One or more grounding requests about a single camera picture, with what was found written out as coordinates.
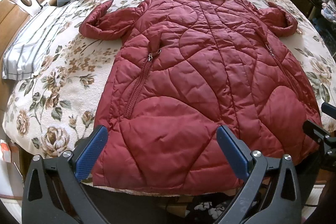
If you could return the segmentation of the floral beige bed blanket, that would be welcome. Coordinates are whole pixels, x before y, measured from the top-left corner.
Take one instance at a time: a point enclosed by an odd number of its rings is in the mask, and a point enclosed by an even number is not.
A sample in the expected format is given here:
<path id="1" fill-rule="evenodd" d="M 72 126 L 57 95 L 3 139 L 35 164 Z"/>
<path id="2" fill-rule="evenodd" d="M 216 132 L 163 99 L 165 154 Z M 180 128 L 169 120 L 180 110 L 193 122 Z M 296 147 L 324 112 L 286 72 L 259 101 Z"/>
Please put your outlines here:
<path id="1" fill-rule="evenodd" d="M 106 0 L 85 0 L 63 7 L 45 7 L 37 19 L 55 25 L 55 36 L 40 72 L 19 81 L 2 109 L 6 135 L 22 149 L 22 156 L 59 156 L 87 137 L 96 108 L 121 43 L 96 41 L 79 34 L 85 16 Z M 143 0 L 112 0 L 112 10 L 134 7 Z M 308 19 L 290 0 L 249 0 L 264 8 L 269 1 L 298 21 L 295 35 L 283 43 L 300 62 L 313 85 L 318 103 L 335 99 L 335 55 Z"/>

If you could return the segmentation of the cluttered side shelf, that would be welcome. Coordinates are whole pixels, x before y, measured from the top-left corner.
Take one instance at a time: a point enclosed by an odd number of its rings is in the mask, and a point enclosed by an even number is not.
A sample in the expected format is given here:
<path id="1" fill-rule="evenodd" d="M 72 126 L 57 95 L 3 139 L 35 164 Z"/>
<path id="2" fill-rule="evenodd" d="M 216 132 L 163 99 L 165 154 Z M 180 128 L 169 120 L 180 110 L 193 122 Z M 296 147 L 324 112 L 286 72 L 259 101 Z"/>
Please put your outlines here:
<path id="1" fill-rule="evenodd" d="M 291 0 L 312 23 L 335 57 L 335 3 L 333 0 Z"/>

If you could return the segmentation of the grey striped pillow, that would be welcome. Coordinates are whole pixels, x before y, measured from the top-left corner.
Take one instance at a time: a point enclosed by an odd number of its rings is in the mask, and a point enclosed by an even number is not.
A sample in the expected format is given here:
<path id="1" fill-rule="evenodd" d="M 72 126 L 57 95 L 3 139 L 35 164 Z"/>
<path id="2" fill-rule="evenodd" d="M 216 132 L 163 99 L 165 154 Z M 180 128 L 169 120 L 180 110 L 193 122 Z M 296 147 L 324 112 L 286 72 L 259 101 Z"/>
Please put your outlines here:
<path id="1" fill-rule="evenodd" d="M 5 51 L 2 64 L 4 80 L 30 79 L 43 62 L 51 42 L 64 23 L 70 6 L 45 6 L 19 31 Z"/>

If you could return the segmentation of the dark red quilted down coat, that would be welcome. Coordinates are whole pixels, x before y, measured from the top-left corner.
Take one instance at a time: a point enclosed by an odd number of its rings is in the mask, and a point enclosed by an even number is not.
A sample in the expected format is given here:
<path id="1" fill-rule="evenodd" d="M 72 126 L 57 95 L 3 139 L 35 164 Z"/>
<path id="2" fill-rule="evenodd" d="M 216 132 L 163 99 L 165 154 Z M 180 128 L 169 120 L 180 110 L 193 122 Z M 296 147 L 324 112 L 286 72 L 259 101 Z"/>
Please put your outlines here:
<path id="1" fill-rule="evenodd" d="M 297 20 L 247 0 L 144 0 L 109 12 L 107 1 L 82 22 L 82 36 L 122 40 L 96 110 L 108 141 L 94 186 L 199 195 L 240 185 L 216 138 L 227 126 L 251 150 L 317 151 L 304 134 L 321 123 L 311 84 L 281 38 Z"/>

